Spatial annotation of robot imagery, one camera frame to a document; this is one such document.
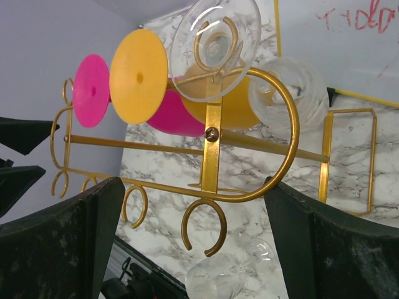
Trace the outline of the clear wine glass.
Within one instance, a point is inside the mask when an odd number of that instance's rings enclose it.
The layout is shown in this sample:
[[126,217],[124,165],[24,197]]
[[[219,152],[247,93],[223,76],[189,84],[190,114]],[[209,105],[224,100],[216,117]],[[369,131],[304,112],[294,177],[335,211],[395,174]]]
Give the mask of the clear wine glass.
[[236,298],[243,290],[248,275],[268,275],[276,267],[275,251],[265,240],[252,239],[243,259],[217,253],[188,270],[185,278],[189,298]]
[[255,1],[198,1],[181,20],[171,46],[171,77],[195,119],[204,122],[207,103],[221,97],[224,129],[262,123],[275,135],[289,134],[283,97],[270,83],[248,75],[261,29]]

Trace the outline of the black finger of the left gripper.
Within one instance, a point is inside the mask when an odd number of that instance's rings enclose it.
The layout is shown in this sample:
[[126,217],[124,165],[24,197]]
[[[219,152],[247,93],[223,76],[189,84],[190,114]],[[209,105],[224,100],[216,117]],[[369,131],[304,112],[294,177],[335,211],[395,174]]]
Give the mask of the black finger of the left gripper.
[[40,166],[1,168],[1,217],[46,173]]
[[1,117],[1,144],[26,156],[51,133],[53,122]]

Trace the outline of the gold wire glass rack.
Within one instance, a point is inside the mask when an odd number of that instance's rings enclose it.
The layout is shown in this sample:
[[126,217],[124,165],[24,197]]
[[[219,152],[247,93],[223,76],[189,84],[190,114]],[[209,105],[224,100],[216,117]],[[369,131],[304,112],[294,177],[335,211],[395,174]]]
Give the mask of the gold wire glass rack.
[[[170,55],[166,53],[166,57],[168,59],[169,66]],[[149,183],[134,179],[129,179],[128,184],[131,191],[138,190],[141,192],[144,206],[148,205],[148,196],[145,192],[146,188],[193,196],[195,198],[194,203],[192,203],[187,208],[181,221],[181,237],[183,239],[184,246],[188,250],[191,250],[192,248],[190,239],[188,237],[188,221],[190,219],[191,213],[198,206],[201,205],[207,205],[212,207],[219,217],[220,233],[216,243],[211,248],[205,250],[204,253],[207,257],[216,254],[222,248],[227,235],[227,220],[222,208],[220,207],[220,203],[249,202],[265,195],[265,193],[270,191],[283,179],[283,177],[290,169],[295,158],[309,159],[321,163],[319,178],[319,200],[325,202],[327,200],[327,186],[329,180],[330,150],[335,114],[334,111],[328,111],[325,116],[322,153],[316,154],[300,150],[298,148],[300,137],[299,113],[294,103],[294,99],[289,93],[287,87],[273,74],[255,68],[253,66],[248,70],[248,75],[263,79],[266,82],[270,83],[283,97],[289,114],[291,126],[291,138],[288,145],[279,145],[270,141],[260,140],[250,136],[235,133],[233,131],[225,130],[221,126],[223,99],[221,97],[218,97],[217,99],[208,102],[206,105],[206,118],[203,132],[204,147],[201,150],[78,136],[73,135],[71,127],[68,126],[66,128],[66,134],[64,137],[64,161],[63,163],[56,164],[59,176],[66,177],[72,172],[72,169],[69,166],[69,158],[70,146],[73,143],[136,150],[160,151],[168,153],[193,154],[202,156],[203,161],[201,167],[201,181],[196,189],[187,189],[182,187],[162,185],[158,183]],[[171,71],[169,70],[169,68],[167,77],[171,80],[172,86],[176,88],[173,83]],[[74,81],[75,78],[68,78],[63,84],[64,88],[70,88],[72,90],[72,94],[74,91]],[[65,107],[63,109],[63,112],[67,114],[68,119],[76,118],[72,104],[72,98],[65,101]],[[253,192],[237,192],[232,189],[220,189],[218,186],[218,180],[219,155],[221,145],[229,145],[237,148],[246,148],[249,150],[262,151],[266,153],[280,154],[283,155],[284,160],[275,175],[273,175],[273,177],[271,178],[271,180]]]

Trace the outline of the gold framed whiteboard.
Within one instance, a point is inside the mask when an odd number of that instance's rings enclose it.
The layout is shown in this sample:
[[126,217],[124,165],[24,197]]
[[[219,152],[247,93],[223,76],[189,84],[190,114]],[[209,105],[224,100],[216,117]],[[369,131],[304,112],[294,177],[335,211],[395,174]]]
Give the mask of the gold framed whiteboard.
[[275,1],[277,53],[337,93],[398,107],[398,1]]

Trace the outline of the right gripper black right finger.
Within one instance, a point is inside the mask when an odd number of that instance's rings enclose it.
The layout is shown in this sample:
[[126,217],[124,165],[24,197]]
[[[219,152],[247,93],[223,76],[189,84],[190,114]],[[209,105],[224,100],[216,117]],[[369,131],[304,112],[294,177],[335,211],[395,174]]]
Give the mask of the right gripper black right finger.
[[398,298],[398,229],[279,183],[264,202],[289,298]]

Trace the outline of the orange wine glass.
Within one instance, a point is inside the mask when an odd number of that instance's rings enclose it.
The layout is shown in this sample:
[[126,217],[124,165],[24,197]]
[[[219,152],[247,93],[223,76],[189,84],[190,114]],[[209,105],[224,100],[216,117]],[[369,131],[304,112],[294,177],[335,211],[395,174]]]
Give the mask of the orange wine glass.
[[128,124],[149,123],[160,131],[190,136],[204,128],[206,105],[181,96],[168,75],[162,41],[139,29],[121,41],[113,56],[109,89],[117,115]]

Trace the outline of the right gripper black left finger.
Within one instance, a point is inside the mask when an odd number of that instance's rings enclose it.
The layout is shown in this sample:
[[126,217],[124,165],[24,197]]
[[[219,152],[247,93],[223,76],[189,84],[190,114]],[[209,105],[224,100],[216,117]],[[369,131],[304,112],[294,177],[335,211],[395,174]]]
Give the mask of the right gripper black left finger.
[[124,194],[108,178],[1,225],[1,298],[98,298]]

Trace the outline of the pink wine glass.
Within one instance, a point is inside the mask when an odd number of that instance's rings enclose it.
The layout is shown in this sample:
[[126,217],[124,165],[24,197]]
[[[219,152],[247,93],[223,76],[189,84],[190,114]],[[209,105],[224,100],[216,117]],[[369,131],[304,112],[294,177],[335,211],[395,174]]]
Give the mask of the pink wine glass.
[[167,90],[168,62],[165,55],[154,59],[120,59],[109,68],[104,59],[90,54],[75,74],[72,104],[79,123],[92,128],[104,118],[110,104],[126,123],[148,123],[171,135],[198,137],[204,124],[184,107],[180,95]]

